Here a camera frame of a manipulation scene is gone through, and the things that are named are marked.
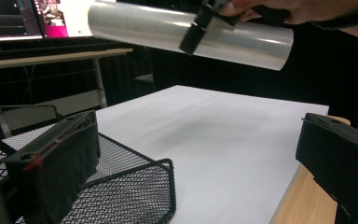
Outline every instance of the dark wall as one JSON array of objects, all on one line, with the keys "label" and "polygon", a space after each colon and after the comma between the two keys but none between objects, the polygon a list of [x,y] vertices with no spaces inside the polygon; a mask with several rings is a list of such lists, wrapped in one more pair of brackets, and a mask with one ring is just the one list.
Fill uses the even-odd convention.
[{"label": "dark wall", "polygon": [[358,38],[310,24],[290,27],[295,41],[281,71],[152,49],[157,90],[187,85],[320,105],[358,126]]}]

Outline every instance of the silver cylinder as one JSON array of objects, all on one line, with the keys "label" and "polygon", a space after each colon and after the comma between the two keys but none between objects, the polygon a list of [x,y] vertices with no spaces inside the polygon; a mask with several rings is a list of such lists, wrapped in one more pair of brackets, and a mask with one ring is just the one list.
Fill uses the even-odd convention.
[{"label": "silver cylinder", "polygon": [[[97,38],[182,52],[179,45],[196,14],[95,0],[89,28]],[[213,19],[194,55],[281,70],[293,45],[293,31],[251,22],[234,27]]]}]

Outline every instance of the black handle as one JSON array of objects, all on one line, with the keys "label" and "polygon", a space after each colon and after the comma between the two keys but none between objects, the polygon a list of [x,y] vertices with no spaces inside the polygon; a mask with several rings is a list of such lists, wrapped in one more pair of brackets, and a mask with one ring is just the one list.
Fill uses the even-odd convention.
[{"label": "black handle", "polygon": [[274,25],[284,25],[284,21],[290,16],[290,12],[285,9],[274,9],[265,6],[256,6],[252,8],[266,21],[271,22]]}]

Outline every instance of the computer monitor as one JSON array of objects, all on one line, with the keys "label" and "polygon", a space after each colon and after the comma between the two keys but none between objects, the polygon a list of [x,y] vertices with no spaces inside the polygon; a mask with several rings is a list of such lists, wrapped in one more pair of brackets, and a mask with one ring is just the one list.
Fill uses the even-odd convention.
[{"label": "computer monitor", "polygon": [[93,0],[34,0],[44,38],[92,36],[88,13]]},{"label": "computer monitor", "polygon": [[31,0],[0,0],[0,41],[40,38]]}]

